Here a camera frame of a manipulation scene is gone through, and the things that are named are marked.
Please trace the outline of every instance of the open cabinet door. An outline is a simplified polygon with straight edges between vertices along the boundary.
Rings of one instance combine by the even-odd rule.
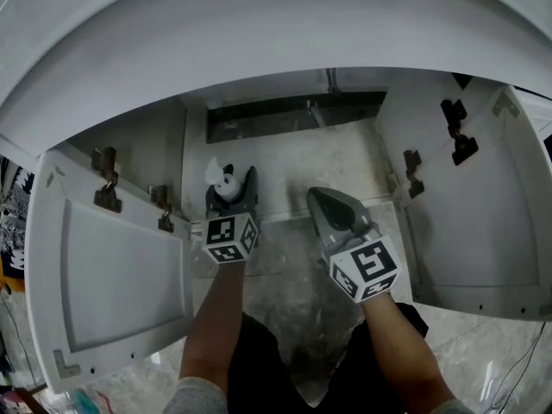
[[[519,93],[415,70],[387,93],[378,120],[417,302],[492,317],[552,317],[552,102],[530,104]],[[459,133],[478,145],[460,162],[444,100],[460,100]],[[421,191],[411,191],[405,151],[419,154]]]
[[[193,319],[190,224],[120,180],[120,213],[94,205],[105,179],[71,149],[45,152],[25,244],[28,315],[48,386],[83,385],[185,336]]]

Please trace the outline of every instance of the cabinet hinge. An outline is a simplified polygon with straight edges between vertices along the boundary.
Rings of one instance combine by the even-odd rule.
[[[115,156],[116,150],[113,147],[107,147],[103,153],[96,149],[92,152],[92,170],[100,172],[102,178],[107,180],[107,184],[94,193],[94,204],[106,210],[121,213],[122,201],[117,199],[115,192],[119,182],[119,173],[115,171]]]
[[[441,102],[442,113],[445,115],[448,123],[448,134],[455,140],[455,151],[452,153],[452,161],[455,166],[459,166],[470,156],[479,150],[475,138],[468,138],[460,133],[460,121],[467,116],[466,109],[461,100],[452,103],[450,100]]]
[[[418,166],[422,165],[422,158],[417,150],[405,150],[403,152],[406,164],[406,178],[411,182],[411,188],[408,189],[408,194],[411,199],[425,191],[423,182],[416,178],[415,173]]]
[[[174,224],[171,223],[173,207],[169,204],[167,186],[152,187],[150,189],[150,199],[152,203],[157,204],[160,209],[163,209],[163,215],[157,221],[157,228],[168,233],[174,232]]]

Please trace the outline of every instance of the human arm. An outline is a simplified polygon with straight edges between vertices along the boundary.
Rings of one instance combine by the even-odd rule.
[[[245,262],[223,264],[185,341],[180,378],[200,377],[228,392],[228,370],[242,327]]]
[[[429,414],[454,399],[425,340],[388,293],[361,303],[379,369],[409,414]]]

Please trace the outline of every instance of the white bottle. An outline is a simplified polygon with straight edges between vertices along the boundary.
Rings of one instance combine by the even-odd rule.
[[[215,186],[215,191],[224,201],[231,203],[239,194],[242,186],[240,182],[229,173],[224,173],[218,165],[216,156],[210,159],[205,171],[205,182]]]

